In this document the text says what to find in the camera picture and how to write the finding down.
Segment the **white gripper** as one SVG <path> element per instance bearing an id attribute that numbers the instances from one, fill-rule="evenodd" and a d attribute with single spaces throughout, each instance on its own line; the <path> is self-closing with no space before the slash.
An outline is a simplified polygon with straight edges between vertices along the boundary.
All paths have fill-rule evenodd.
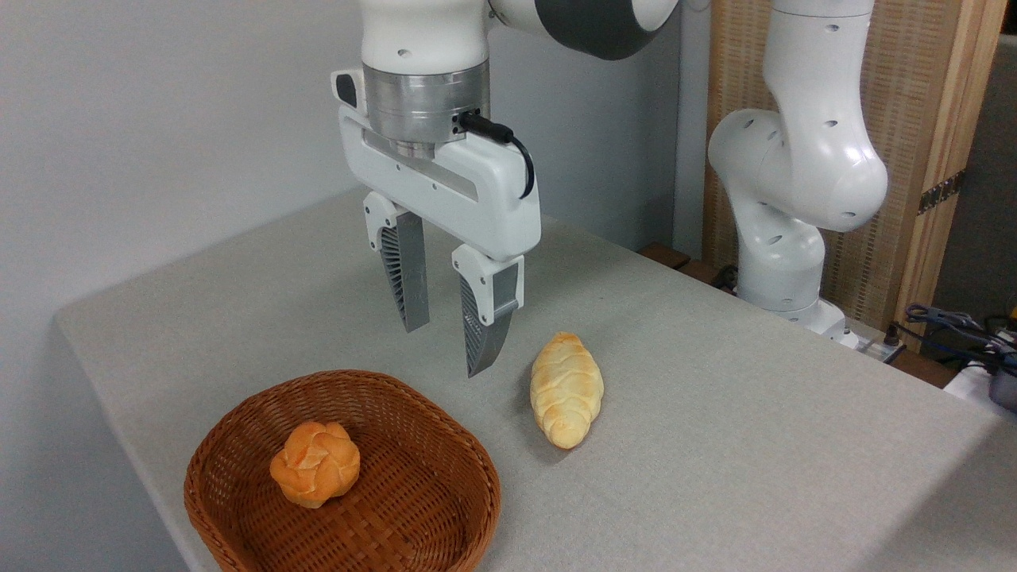
<path id="1" fill-rule="evenodd" d="M 462 244 L 467 371 L 493 365 L 524 305 L 524 258 L 541 236 L 537 186 L 523 153 L 481 130 L 489 110 L 485 68 L 443 75 L 338 70 L 346 162 L 369 189 L 362 213 L 407 332 L 430 321 L 423 220 Z"/>

